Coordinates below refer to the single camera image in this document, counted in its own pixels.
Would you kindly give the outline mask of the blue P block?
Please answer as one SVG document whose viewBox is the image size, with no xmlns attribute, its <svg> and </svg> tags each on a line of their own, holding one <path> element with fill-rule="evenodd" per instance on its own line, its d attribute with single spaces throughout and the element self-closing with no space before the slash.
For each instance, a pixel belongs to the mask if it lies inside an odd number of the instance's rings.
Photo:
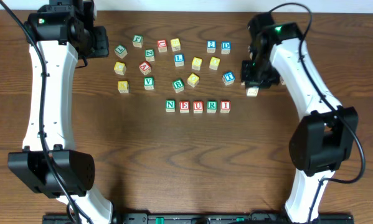
<svg viewBox="0 0 373 224">
<path fill-rule="evenodd" d="M 248 97 L 256 97 L 259 92 L 259 87 L 258 86 L 253 86 L 253 87 L 248 87 L 246 88 L 246 95 Z"/>
</svg>

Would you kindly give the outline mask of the red I block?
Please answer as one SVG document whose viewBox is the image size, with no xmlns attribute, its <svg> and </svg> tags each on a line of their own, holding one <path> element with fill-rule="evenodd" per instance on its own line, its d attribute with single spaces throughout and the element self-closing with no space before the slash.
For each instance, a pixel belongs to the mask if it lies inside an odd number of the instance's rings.
<svg viewBox="0 0 373 224">
<path fill-rule="evenodd" d="M 220 112 L 221 113 L 230 113 L 231 102 L 230 101 L 221 101 L 220 102 Z"/>
</svg>

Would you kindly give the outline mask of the green R block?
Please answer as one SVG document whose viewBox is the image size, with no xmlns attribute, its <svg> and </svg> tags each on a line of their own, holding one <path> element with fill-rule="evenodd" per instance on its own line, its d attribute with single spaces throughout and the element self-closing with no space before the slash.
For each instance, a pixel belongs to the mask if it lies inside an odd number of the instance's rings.
<svg viewBox="0 0 373 224">
<path fill-rule="evenodd" d="M 217 102 L 215 100 L 207 101 L 207 113 L 217 112 Z"/>
</svg>

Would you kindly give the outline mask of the yellow S block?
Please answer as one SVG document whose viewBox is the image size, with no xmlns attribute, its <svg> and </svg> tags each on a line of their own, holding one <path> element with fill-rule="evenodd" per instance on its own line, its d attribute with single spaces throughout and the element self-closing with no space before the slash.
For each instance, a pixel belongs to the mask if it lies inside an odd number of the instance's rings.
<svg viewBox="0 0 373 224">
<path fill-rule="evenodd" d="M 202 65 L 202 59 L 199 58 L 199 57 L 194 57 L 192 59 L 192 65 L 191 65 L 191 68 L 193 70 L 197 70 L 199 71 L 201 69 L 201 65 Z"/>
</svg>

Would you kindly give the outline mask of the red E block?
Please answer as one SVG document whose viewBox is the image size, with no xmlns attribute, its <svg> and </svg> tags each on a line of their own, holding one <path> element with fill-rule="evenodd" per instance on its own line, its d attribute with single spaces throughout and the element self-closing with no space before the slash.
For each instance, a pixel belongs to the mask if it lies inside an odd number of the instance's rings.
<svg viewBox="0 0 373 224">
<path fill-rule="evenodd" d="M 179 111 L 181 113 L 189 113 L 190 112 L 190 102 L 189 101 L 180 101 L 179 102 Z"/>
</svg>

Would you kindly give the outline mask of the green N block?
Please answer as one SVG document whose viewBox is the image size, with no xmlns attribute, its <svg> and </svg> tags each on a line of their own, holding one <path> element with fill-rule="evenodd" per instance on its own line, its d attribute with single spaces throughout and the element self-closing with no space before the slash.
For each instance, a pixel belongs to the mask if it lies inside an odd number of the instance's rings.
<svg viewBox="0 0 373 224">
<path fill-rule="evenodd" d="M 176 110 L 175 100 L 166 100 L 166 112 L 173 113 Z"/>
</svg>

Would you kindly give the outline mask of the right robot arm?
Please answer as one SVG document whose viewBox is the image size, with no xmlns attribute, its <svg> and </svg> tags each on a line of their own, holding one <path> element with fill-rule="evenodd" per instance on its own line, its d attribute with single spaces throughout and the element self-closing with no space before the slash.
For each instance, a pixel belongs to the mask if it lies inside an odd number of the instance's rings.
<svg viewBox="0 0 373 224">
<path fill-rule="evenodd" d="M 241 69 L 247 95 L 285 85 L 299 117 L 288 146 L 296 172 L 283 214 L 256 218 L 255 223 L 353 223 L 352 215 L 321 215 L 318 208 L 327 184 L 357 141 L 357 111 L 343 107 L 327 88 L 310 59 L 306 33 L 296 23 L 277 24 L 264 12 L 254 16 L 247 29 L 250 58 Z"/>
</svg>

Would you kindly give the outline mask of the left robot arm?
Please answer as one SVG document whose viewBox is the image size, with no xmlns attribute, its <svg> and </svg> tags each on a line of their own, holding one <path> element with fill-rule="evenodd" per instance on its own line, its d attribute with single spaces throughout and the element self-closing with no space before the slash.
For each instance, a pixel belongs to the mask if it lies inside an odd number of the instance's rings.
<svg viewBox="0 0 373 224">
<path fill-rule="evenodd" d="M 8 155 L 8 167 L 33 192 L 66 204 L 66 216 L 45 216 L 44 223 L 118 222 L 94 183 L 93 157 L 77 151 L 72 131 L 78 61 L 108 56 L 96 16 L 93 1 L 51 0 L 20 23 L 32 62 L 31 110 L 22 149 Z"/>
</svg>

